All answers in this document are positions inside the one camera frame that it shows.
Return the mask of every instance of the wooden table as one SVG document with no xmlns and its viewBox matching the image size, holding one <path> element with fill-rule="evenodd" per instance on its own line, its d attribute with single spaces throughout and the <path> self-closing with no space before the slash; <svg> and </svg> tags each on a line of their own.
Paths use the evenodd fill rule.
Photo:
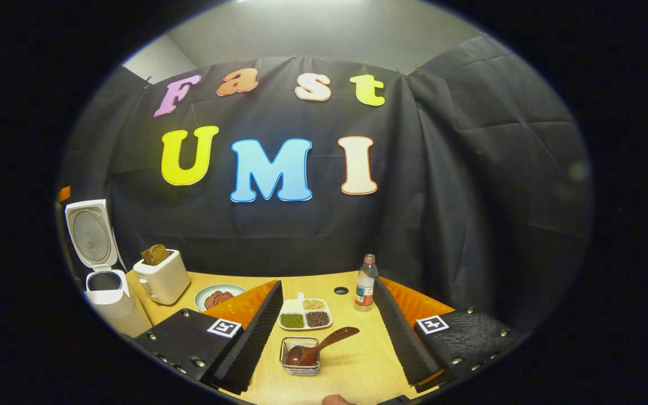
<svg viewBox="0 0 648 405">
<path fill-rule="evenodd" d="M 437 389 L 434 387 L 418 394 L 414 387 L 409 386 L 376 304 L 366 313 L 353 308 L 357 273 L 353 271 L 279 277 L 283 299 L 295 299 L 301 292 L 306 298 L 325 300 L 332 313 L 332 325 L 308 331 L 288 331 L 274 325 L 252 376 L 249 390 L 241 395 L 225 392 L 261 405 L 319 405 L 322 398 L 331 394 L 340 394 L 349 402 L 365 405 L 384 402 L 399 395 L 416 398 Z M 144 292 L 136 274 L 133 271 L 128 272 L 127 280 L 141 300 L 152 325 L 157 325 L 182 308 L 196 310 L 196 293 L 209 285 L 227 283 L 248 290 L 273 280 L 273 277 L 236 277 L 195 272 L 189 274 L 191 284 L 182 297 L 172 305 L 161 305 L 153 302 Z M 334 289 L 340 286 L 349 288 L 349 292 L 345 295 L 336 294 Z M 344 326 L 359 328 L 360 333 L 324 349 L 321 352 L 322 366 L 319 374 L 291 375 L 281 367 L 278 356 L 281 339 L 285 336 L 311 336 L 322 341 L 327 335 Z"/>
</svg>

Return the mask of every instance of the plate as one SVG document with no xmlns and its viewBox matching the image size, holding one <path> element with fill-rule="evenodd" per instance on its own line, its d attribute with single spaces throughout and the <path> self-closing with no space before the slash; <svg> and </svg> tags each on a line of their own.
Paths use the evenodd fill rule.
<svg viewBox="0 0 648 405">
<path fill-rule="evenodd" d="M 304 300 L 313 300 L 314 302 L 321 302 L 324 304 L 324 308 L 322 309 L 313 309 L 313 310 L 304 310 L 304 305 L 303 302 Z M 309 312 L 325 312 L 329 316 L 329 323 L 326 325 L 322 326 L 309 326 L 309 322 L 307 321 L 307 313 Z M 303 328 L 285 328 L 281 324 L 281 315 L 283 313 L 287 314 L 296 314 L 296 315 L 301 315 L 304 320 L 304 327 Z M 332 322 L 334 322 L 334 319 L 331 316 L 331 311 L 329 311 L 329 305 L 327 305 L 326 301 L 319 299 L 319 298 L 304 298 L 303 293 L 299 293 L 296 295 L 296 299 L 294 300 L 285 300 L 283 302 L 283 305 L 281 305 L 281 310 L 280 314 L 277 316 L 277 323 L 282 329 L 286 329 L 288 331 L 304 331 L 304 330 L 309 330 L 309 329 L 321 329 L 321 328 L 329 328 L 331 326 Z"/>
<path fill-rule="evenodd" d="M 202 288 L 199 292 L 196 293 L 195 297 L 193 297 L 193 304 L 196 305 L 196 308 L 201 312 L 206 311 L 204 302 L 209 297 L 209 295 L 216 293 L 217 291 L 221 291 L 222 293 L 231 293 L 231 295 L 234 295 L 234 297 L 236 297 L 246 290 L 234 284 L 209 285 L 209 287 Z"/>
</svg>

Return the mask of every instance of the water bottle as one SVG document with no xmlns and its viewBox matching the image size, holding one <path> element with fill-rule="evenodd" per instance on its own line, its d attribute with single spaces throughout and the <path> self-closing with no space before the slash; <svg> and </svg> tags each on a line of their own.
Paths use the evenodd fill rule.
<svg viewBox="0 0 648 405">
<path fill-rule="evenodd" d="M 373 254 L 364 256 L 364 264 L 359 269 L 357 276 L 357 294 L 354 297 L 354 308 L 360 312 L 367 312 L 373 308 L 374 280 L 379 276 L 376 268 L 376 259 Z"/>
</svg>

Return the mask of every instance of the letter m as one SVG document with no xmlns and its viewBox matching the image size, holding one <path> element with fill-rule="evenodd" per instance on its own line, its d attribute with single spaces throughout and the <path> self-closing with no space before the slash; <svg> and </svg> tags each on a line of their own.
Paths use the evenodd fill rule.
<svg viewBox="0 0 648 405">
<path fill-rule="evenodd" d="M 231 194 L 235 203 L 251 203 L 257 193 L 251 189 L 250 179 L 254 179 L 259 192 L 265 200 L 272 198 L 281 180 L 281 190 L 277 197 L 282 201 L 306 201 L 312 192 L 307 188 L 307 152 L 312 148 L 306 139 L 288 139 L 281 145 L 273 161 L 269 161 L 262 144 L 254 139 L 244 139 L 232 144 L 237 154 L 236 190 Z"/>
</svg>

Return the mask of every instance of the brown spoon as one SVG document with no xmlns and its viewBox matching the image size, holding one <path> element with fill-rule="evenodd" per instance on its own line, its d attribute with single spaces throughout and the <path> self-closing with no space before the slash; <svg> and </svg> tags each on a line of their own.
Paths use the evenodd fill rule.
<svg viewBox="0 0 648 405">
<path fill-rule="evenodd" d="M 326 348 L 332 343 L 337 343 L 342 339 L 349 338 L 359 333 L 359 329 L 346 326 L 339 330 L 333 331 L 329 336 L 324 338 L 321 343 L 314 346 L 314 348 L 303 348 L 302 346 L 294 346 L 286 355 L 287 366 L 314 366 L 317 362 L 317 356 L 323 348 Z"/>
</svg>

